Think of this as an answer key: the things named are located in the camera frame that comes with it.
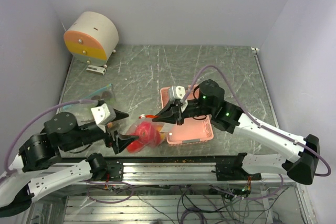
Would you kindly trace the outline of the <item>red apple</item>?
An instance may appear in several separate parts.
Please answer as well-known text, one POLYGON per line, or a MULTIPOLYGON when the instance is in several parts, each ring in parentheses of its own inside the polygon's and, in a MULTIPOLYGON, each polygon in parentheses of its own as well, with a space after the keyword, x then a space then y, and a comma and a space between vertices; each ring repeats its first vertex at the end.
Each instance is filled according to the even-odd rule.
POLYGON ((130 145, 127 146, 127 151, 129 153, 136 153, 139 152, 144 148, 144 144, 139 141, 134 141, 130 145))

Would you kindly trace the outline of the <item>yellow-red peach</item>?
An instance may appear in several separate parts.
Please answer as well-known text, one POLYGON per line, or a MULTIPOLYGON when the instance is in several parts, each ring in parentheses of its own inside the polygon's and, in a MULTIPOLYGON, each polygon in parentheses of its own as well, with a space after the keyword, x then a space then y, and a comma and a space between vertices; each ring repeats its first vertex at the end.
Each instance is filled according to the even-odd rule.
POLYGON ((158 126, 157 131, 160 135, 160 143, 164 142, 166 140, 166 137, 167 137, 167 132, 162 131, 162 126, 158 126))

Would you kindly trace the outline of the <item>clear red-zipper zip bag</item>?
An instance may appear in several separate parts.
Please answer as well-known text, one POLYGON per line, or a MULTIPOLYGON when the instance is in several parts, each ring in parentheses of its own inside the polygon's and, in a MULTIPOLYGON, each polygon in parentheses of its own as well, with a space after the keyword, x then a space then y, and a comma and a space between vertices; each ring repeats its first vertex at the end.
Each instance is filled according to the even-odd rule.
POLYGON ((138 136, 126 147, 129 153, 136 153, 145 147, 156 148, 164 142, 167 136, 172 132, 174 124, 154 122, 155 115, 140 115, 127 130, 127 135, 138 136))

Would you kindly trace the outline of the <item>pink-red apple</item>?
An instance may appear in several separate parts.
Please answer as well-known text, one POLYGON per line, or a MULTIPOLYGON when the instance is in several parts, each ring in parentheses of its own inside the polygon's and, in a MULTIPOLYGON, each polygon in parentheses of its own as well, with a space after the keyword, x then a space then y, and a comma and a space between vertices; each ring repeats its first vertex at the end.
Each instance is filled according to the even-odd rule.
POLYGON ((144 144, 144 146, 156 147, 160 144, 160 135, 157 131, 157 126, 150 122, 140 123, 134 132, 139 138, 139 141, 144 144))

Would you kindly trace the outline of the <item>clear blue-zipper zip bag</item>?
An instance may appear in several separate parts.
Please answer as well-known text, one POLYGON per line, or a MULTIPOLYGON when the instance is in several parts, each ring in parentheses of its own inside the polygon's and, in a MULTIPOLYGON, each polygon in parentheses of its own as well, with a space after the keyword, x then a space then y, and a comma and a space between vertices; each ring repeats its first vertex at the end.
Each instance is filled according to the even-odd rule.
MULTIPOLYGON (((84 100, 92 100, 91 98, 95 95, 99 95, 101 96, 102 92, 104 91, 109 91, 112 93, 112 97, 110 99, 102 99, 104 100, 105 103, 109 104, 109 105, 116 105, 117 101, 116 101, 116 97, 113 91, 113 84, 108 84, 98 90, 96 90, 95 92, 90 93, 89 95, 87 95, 86 97, 84 97, 84 100)), ((90 112, 90 108, 93 107, 93 104, 71 104, 71 105, 67 105, 62 107, 61 109, 58 110, 58 112, 71 112, 73 114, 77 113, 77 112, 90 112)))

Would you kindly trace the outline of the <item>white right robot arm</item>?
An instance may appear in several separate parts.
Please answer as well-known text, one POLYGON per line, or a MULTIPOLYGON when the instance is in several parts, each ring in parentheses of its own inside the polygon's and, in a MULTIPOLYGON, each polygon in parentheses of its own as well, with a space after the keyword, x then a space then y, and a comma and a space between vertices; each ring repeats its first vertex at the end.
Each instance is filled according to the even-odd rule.
POLYGON ((153 121, 183 125, 188 118, 209 116, 211 125, 218 130, 246 135, 275 151, 275 154, 266 155, 240 154, 238 163, 231 167, 236 179, 269 173, 287 175, 300 184, 312 184, 320 153, 316 136, 294 135, 247 114, 241 107, 225 101, 224 89, 211 79, 203 81, 196 89, 197 98, 182 101, 186 94, 184 88, 171 87, 169 101, 153 121))

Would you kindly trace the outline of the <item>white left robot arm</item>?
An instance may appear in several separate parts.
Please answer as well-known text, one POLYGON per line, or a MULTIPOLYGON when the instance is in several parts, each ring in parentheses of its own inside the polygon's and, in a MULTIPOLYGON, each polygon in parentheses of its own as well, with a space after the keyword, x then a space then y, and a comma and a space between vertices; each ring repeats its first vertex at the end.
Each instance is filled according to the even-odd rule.
POLYGON ((82 180, 98 181, 109 172, 102 154, 93 153, 79 163, 49 175, 43 172, 61 162, 60 152, 72 151, 84 145, 103 140, 115 154, 121 153, 137 139, 121 135, 108 124, 129 115, 116 109, 93 108, 95 122, 78 125, 70 112, 56 114, 45 122, 43 130, 32 135, 19 149, 10 165, 14 172, 1 175, 1 217, 11 217, 27 210, 32 203, 82 180))

